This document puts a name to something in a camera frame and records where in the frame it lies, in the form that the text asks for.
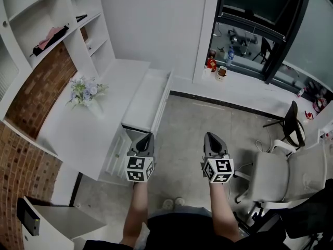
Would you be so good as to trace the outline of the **white desk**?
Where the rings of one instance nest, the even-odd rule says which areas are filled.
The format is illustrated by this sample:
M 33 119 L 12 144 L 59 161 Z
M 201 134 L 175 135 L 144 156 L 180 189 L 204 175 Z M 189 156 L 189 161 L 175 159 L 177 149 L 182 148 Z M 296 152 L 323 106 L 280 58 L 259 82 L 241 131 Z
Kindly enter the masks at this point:
M 122 119 L 149 69 L 147 61 L 115 59 L 95 80 L 108 88 L 97 101 L 102 116 L 86 107 L 69 103 L 71 87 L 66 86 L 54 103 L 37 141 L 56 154 L 64 164 L 100 180 L 122 129 Z

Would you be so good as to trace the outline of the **pale blue flower bouquet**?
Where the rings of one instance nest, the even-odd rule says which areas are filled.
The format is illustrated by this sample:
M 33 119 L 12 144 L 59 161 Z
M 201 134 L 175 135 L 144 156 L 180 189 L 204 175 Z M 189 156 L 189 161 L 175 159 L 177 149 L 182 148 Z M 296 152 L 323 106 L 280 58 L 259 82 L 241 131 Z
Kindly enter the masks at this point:
M 105 91 L 109 89 L 109 84 L 102 84 L 95 81 L 95 78 L 86 78 L 84 76 L 69 80 L 70 85 L 70 99 L 67 105 L 70 104 L 74 107 L 84 106 L 88 109 L 98 106 L 97 97 L 103 96 Z

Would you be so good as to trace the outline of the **clear water bottle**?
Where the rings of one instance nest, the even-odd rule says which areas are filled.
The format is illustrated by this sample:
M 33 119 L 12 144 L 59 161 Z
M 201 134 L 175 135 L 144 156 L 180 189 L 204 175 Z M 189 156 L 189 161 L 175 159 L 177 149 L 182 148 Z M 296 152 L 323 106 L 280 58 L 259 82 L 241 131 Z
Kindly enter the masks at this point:
M 233 46 L 231 45 L 229 47 L 229 50 L 228 50 L 228 53 L 227 53 L 227 59 L 226 59 L 226 66 L 227 67 L 230 67 L 232 62 L 233 62 L 233 59 L 234 59 L 234 56 L 235 56 L 235 52 L 234 52 L 234 48 Z

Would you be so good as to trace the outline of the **white vase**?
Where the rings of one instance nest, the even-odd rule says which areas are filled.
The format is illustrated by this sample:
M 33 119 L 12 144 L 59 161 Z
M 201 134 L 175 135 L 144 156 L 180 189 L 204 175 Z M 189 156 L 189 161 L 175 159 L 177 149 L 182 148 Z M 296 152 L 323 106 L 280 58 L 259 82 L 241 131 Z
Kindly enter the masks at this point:
M 96 118 L 102 119 L 104 117 L 103 110 L 95 99 L 88 101 L 86 107 Z

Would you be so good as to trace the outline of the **person's left forearm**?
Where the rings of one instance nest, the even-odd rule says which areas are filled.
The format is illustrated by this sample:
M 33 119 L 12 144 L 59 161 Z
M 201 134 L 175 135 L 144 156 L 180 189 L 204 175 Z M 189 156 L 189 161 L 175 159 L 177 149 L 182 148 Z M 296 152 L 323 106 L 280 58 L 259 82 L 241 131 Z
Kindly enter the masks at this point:
M 134 248 L 142 230 L 142 224 L 148 219 L 148 186 L 139 182 L 133 186 L 132 198 L 123 227 L 121 244 Z

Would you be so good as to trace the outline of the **white drawer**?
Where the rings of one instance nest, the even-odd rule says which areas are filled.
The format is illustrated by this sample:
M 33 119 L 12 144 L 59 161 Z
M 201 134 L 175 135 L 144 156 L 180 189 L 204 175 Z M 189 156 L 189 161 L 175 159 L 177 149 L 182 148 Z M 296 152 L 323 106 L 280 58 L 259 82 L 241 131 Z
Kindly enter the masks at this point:
M 123 127 L 157 134 L 169 97 L 173 71 L 149 69 L 122 120 Z

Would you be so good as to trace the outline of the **person's black shirt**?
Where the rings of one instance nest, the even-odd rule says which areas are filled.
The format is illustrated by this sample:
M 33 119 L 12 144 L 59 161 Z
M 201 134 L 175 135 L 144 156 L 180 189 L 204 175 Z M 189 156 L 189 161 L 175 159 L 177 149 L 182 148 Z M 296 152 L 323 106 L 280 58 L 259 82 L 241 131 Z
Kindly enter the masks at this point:
M 235 244 L 238 242 L 216 235 L 212 217 L 202 215 L 171 213 L 149 218 L 145 224 L 149 235 L 144 250 L 236 250 Z M 88 240 L 83 250 L 134 248 L 120 242 Z

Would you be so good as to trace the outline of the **white shelf unit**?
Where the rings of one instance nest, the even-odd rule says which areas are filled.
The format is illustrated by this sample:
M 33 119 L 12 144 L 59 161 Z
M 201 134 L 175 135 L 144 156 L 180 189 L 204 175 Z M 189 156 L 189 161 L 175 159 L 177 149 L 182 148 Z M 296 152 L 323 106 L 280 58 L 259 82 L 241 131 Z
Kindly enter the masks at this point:
M 62 38 L 30 56 L 63 26 Z M 0 120 L 36 142 L 69 80 L 101 77 L 114 59 L 101 0 L 0 0 Z

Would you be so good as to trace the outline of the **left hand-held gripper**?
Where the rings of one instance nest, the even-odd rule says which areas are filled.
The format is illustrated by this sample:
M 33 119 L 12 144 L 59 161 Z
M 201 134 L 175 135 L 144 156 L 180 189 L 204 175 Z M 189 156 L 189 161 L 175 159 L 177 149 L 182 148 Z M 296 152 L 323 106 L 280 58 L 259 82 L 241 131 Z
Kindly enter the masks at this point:
M 147 182 L 155 170 L 153 133 L 136 138 L 125 158 L 125 176 L 130 182 Z

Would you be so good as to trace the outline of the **black chair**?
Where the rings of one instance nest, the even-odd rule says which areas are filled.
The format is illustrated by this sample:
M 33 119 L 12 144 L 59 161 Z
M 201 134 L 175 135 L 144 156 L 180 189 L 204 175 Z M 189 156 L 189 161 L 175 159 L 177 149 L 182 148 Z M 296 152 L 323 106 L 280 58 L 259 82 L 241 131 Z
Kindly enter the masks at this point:
M 305 146 L 305 131 L 301 122 L 297 119 L 298 106 L 295 101 L 292 101 L 285 117 L 276 122 L 272 122 L 264 125 L 264 128 L 279 124 L 283 129 L 284 137 L 281 141 L 288 142 L 291 146 L 295 147 L 296 150 Z

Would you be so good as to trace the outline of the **white cup with brown contents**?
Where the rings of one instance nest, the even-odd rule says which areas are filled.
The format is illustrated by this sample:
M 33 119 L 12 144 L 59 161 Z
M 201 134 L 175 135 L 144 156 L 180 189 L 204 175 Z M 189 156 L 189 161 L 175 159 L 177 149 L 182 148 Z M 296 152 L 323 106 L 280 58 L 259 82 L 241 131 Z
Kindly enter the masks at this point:
M 227 71 L 228 69 L 224 66 L 220 66 L 217 70 L 217 73 L 216 73 L 216 79 L 218 81 L 223 81 L 223 79 L 226 77 L 227 75 Z

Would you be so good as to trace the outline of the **black window frame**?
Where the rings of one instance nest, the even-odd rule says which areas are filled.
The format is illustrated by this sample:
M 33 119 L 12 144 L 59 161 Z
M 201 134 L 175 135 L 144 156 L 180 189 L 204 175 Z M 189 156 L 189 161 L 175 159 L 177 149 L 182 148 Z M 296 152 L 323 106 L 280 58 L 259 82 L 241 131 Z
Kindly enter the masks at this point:
M 305 16 L 309 0 L 217 0 L 209 51 L 226 66 L 229 47 L 235 56 L 230 67 L 237 73 L 273 82 Z

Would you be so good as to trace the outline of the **white low cabinet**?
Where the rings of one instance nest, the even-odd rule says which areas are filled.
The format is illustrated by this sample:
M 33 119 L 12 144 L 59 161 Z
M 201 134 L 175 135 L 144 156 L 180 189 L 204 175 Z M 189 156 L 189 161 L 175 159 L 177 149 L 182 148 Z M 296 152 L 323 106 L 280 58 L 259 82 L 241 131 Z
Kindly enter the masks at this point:
M 24 250 L 83 250 L 86 241 L 106 235 L 106 224 L 76 207 L 34 205 L 23 199 L 37 216 L 33 227 L 22 226 Z

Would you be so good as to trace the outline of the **black screen device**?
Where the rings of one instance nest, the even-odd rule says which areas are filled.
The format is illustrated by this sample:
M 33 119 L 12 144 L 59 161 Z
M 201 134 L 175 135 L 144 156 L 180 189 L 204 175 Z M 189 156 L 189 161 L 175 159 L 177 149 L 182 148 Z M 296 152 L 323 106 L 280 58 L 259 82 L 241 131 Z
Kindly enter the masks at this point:
M 40 218 L 23 198 L 18 198 L 16 215 L 32 236 L 38 236 Z

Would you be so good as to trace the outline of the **person's right forearm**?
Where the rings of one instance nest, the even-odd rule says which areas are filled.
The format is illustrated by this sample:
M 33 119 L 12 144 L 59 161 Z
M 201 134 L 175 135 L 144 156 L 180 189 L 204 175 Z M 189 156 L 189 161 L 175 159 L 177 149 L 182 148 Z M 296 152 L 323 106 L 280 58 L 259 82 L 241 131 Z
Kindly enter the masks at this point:
M 210 183 L 209 189 L 215 234 L 228 238 L 233 242 L 239 241 L 238 223 L 228 203 L 223 185 L 220 183 Z

